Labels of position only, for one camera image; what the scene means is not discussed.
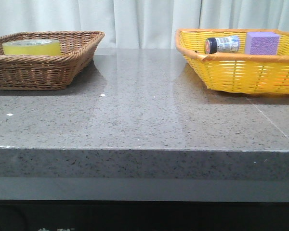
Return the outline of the white curtain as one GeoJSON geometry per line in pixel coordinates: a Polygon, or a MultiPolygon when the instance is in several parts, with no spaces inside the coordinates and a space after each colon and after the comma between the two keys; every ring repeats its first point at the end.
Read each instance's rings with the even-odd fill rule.
{"type": "Polygon", "coordinates": [[[102,48],[172,49],[179,28],[289,31],[289,0],[0,0],[0,36],[103,31],[102,48]]]}

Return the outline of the brown wicker basket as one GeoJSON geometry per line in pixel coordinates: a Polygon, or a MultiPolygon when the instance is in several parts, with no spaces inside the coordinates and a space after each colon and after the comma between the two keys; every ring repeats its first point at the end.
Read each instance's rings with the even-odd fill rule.
{"type": "Polygon", "coordinates": [[[93,59],[102,31],[19,32],[0,37],[0,90],[61,90],[93,59]],[[56,39],[60,56],[5,55],[2,44],[23,39],[56,39]]]}

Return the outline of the purple foam block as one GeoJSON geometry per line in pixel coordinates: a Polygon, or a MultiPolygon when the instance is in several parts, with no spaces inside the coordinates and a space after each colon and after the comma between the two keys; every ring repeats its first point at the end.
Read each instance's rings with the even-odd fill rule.
{"type": "Polygon", "coordinates": [[[276,55],[280,35],[274,32],[248,32],[245,39],[245,54],[276,55]]]}

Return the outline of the small black-capped bottle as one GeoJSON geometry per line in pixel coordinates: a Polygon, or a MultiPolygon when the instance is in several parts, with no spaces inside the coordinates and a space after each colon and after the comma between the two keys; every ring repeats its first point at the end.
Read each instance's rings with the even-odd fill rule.
{"type": "Polygon", "coordinates": [[[204,51],[206,54],[237,53],[239,48],[240,39],[238,36],[212,37],[205,40],[204,51]]]}

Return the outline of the yellow woven basket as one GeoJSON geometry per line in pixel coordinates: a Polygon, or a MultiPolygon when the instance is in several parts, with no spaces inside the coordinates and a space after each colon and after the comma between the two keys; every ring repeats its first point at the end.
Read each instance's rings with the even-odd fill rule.
{"type": "Polygon", "coordinates": [[[176,49],[187,60],[207,88],[230,93],[289,94],[289,32],[272,29],[280,36],[276,55],[244,53],[249,29],[180,28],[175,34],[176,49]],[[237,35],[237,53],[205,54],[205,40],[237,35]]]}

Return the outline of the yellow packing tape roll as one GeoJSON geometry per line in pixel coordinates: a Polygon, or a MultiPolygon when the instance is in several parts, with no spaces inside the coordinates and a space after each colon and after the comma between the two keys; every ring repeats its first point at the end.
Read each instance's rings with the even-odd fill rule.
{"type": "Polygon", "coordinates": [[[2,44],[5,55],[62,55],[60,42],[55,39],[24,39],[2,44]]]}

